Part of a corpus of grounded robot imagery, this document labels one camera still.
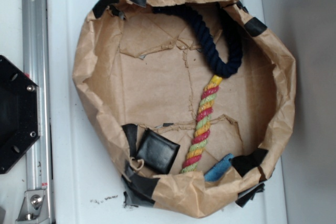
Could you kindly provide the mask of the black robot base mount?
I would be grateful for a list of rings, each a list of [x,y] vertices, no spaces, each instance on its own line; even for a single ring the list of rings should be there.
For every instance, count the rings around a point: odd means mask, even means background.
[[[39,138],[38,86],[1,56],[1,174]]]

